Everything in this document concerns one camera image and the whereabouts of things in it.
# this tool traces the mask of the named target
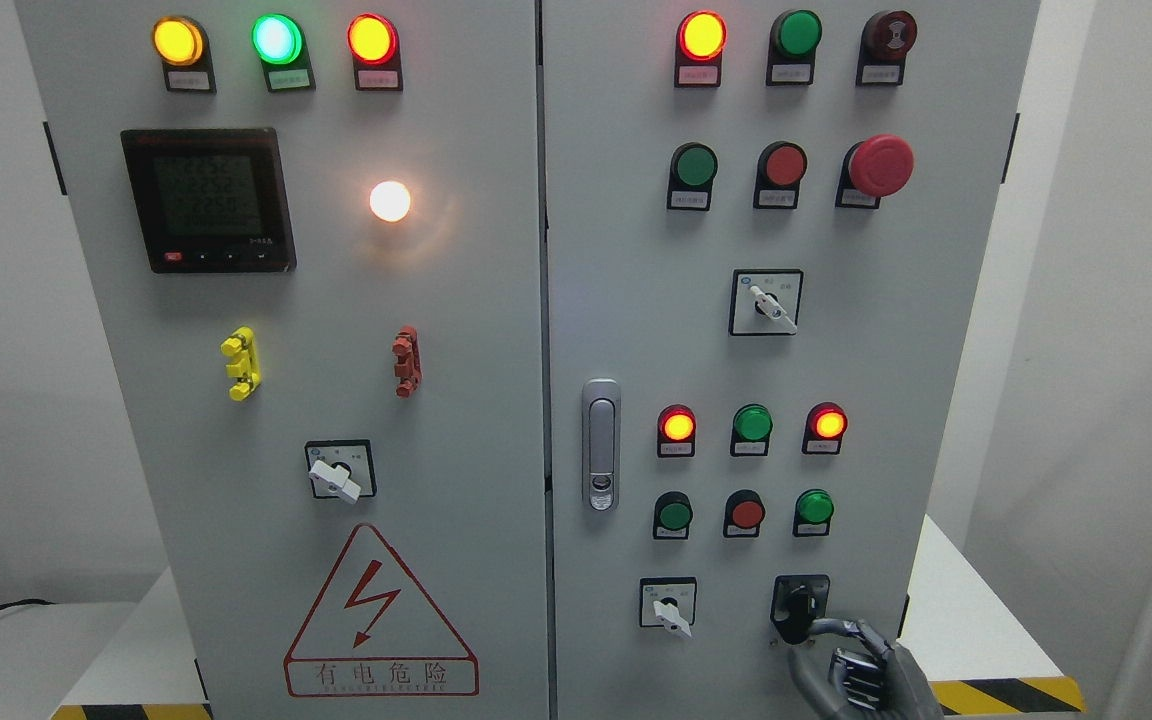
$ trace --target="digital power meter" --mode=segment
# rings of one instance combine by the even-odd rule
[[[122,137],[154,273],[296,266],[274,128],[129,129]]]

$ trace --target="warning sign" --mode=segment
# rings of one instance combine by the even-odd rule
[[[340,551],[283,669],[291,697],[479,694],[473,651],[366,523]]]

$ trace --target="yellow indicator light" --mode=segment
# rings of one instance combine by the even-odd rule
[[[727,44],[727,25],[722,15],[699,10],[687,15],[679,28],[679,47],[692,60],[713,60]]]
[[[204,50],[202,30],[190,18],[168,15],[154,23],[154,50],[166,65],[195,65]]]
[[[838,410],[828,410],[826,414],[817,415],[817,423],[814,424],[814,430],[817,430],[817,435],[824,439],[833,439],[842,434],[842,430],[847,429],[847,418],[843,414],[839,414]]]
[[[385,181],[371,188],[367,202],[372,214],[387,223],[396,223],[407,218],[408,211],[412,209],[412,194],[401,182]]]
[[[694,432],[696,432],[696,420],[685,414],[669,415],[664,420],[664,437],[672,439],[673,442],[685,441]]]
[[[396,50],[397,32],[380,15],[365,13],[349,23],[349,51],[364,63],[388,63]]]

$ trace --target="green push button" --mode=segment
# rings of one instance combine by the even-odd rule
[[[833,498],[823,488],[810,488],[799,497],[797,511],[804,523],[812,525],[828,523],[829,518],[833,518]]]
[[[772,414],[763,406],[741,407],[736,411],[736,419],[732,420],[732,427],[744,441],[761,442],[772,434]]]
[[[670,502],[660,509],[660,526],[667,530],[681,530],[691,524],[691,507],[681,502]]]
[[[704,145],[692,145],[680,152],[673,164],[673,172],[690,187],[700,187],[718,174],[718,158],[714,151]]]
[[[776,18],[772,31],[776,51],[787,58],[809,55],[820,44],[820,18],[812,10],[790,10]]]

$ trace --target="lcd display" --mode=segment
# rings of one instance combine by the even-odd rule
[[[259,236],[260,204],[248,156],[157,156],[166,232],[177,237]]]

